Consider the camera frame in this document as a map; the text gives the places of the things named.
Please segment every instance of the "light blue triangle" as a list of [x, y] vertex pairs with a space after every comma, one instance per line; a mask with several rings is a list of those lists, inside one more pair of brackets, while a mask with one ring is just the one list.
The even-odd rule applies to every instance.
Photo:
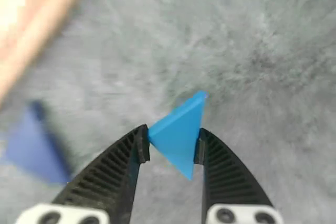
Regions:
[[149, 141], [188, 179], [193, 178], [196, 141], [206, 92], [199, 91], [149, 128]]
[[10, 132], [5, 160], [52, 184], [66, 184], [70, 172], [55, 137], [46, 129], [42, 107], [32, 103]]

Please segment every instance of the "blue triangular block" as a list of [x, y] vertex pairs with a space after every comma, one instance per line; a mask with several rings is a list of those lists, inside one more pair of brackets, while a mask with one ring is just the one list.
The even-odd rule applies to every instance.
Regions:
[[193, 178], [205, 98], [206, 92], [199, 91], [148, 131], [150, 142], [188, 179]]
[[39, 103], [32, 103], [22, 121], [10, 132], [5, 158], [37, 177], [53, 184], [66, 184], [70, 172], [46, 129]]

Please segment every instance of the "carpet floor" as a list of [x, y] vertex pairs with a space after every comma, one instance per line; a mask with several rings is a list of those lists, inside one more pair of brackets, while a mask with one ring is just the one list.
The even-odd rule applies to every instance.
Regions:
[[[202, 126], [286, 223], [334, 223], [336, 0], [80, 0], [5, 100], [0, 130], [43, 100], [75, 173], [199, 89]], [[201, 223], [202, 172], [189, 182], [152, 150], [131, 223]], [[1, 164], [0, 222], [60, 190]]]

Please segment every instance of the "screw hole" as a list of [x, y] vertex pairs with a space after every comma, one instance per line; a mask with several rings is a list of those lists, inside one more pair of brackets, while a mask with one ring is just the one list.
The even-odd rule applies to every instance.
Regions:
[[257, 213], [256, 220], [258, 223], [262, 223], [262, 224], [275, 224], [274, 218], [265, 212]]
[[42, 216], [38, 224], [57, 224], [60, 218], [58, 212], [49, 212]]
[[99, 220], [94, 216], [90, 216], [82, 220], [80, 224], [99, 224]]
[[229, 209], [221, 208], [217, 211], [217, 218], [222, 223], [234, 223], [235, 215]]

